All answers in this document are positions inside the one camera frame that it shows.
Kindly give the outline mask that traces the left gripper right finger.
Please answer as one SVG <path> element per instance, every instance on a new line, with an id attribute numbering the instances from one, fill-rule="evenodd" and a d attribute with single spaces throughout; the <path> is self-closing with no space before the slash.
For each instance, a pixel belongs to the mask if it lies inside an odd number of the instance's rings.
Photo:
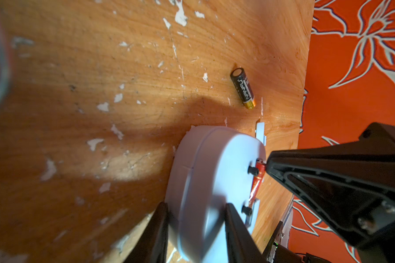
<path id="1" fill-rule="evenodd" d="M 266 263 L 233 204 L 226 204 L 226 241 L 229 263 Z"/>

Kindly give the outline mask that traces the dark red AA battery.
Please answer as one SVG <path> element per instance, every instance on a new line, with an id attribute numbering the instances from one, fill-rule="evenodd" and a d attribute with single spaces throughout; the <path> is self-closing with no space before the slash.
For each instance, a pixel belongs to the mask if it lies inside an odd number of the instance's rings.
<path id="1" fill-rule="evenodd" d="M 266 173 L 266 162 L 263 159 L 258 158 L 254 167 L 249 166 L 248 173 L 253 176 L 253 182 L 250 192 L 249 204 L 256 200 L 257 192 L 263 183 L 264 175 Z"/>

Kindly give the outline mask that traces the light blue battery cover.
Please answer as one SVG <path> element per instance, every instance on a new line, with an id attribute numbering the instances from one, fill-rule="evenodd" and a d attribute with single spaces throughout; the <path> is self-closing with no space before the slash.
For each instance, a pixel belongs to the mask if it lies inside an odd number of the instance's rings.
<path id="1" fill-rule="evenodd" d="M 264 134 L 264 132 L 265 132 L 265 123 L 264 122 L 257 122 L 256 123 L 256 130 L 255 130 L 255 137 L 264 146 L 266 146 L 267 137 Z"/>

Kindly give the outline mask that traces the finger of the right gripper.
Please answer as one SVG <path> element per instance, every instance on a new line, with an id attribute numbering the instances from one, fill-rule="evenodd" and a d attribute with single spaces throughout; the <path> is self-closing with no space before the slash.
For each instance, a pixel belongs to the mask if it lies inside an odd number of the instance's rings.
<path id="1" fill-rule="evenodd" d="M 274 151 L 267 173 L 303 201 L 364 263 L 395 263 L 395 126 L 358 141 Z"/>

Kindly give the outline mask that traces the light blue square alarm clock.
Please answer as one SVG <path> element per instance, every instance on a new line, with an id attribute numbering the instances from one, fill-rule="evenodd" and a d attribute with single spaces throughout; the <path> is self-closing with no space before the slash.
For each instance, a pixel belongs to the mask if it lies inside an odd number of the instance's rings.
<path id="1" fill-rule="evenodd" d="M 191 128 L 179 144 L 167 186 L 169 240 L 192 263 L 228 261 L 225 206 L 250 200 L 248 169 L 266 151 L 258 139 L 224 126 Z"/>

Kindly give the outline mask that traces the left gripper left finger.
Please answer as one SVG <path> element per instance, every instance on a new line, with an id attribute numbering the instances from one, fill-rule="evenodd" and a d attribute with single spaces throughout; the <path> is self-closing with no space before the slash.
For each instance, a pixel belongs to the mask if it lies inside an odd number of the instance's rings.
<path id="1" fill-rule="evenodd" d="M 125 263 L 165 263 L 167 257 L 169 210 L 165 202 L 159 203 L 148 225 Z"/>

